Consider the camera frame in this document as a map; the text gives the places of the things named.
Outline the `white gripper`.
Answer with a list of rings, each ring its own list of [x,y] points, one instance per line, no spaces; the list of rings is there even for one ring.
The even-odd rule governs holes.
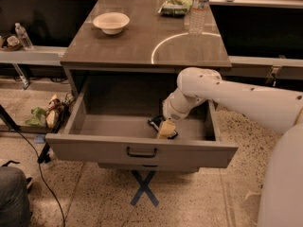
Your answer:
[[[157,133],[158,139],[168,139],[175,131],[175,124],[172,121],[180,121],[189,114],[188,102],[183,96],[169,95],[163,101],[163,116],[166,119],[160,123]]]

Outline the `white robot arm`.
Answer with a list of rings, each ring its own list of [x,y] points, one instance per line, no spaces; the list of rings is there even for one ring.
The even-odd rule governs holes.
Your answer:
[[[211,69],[189,67],[163,101],[158,136],[211,99],[281,134],[266,168],[258,227],[303,227],[303,97],[300,92],[226,81]]]

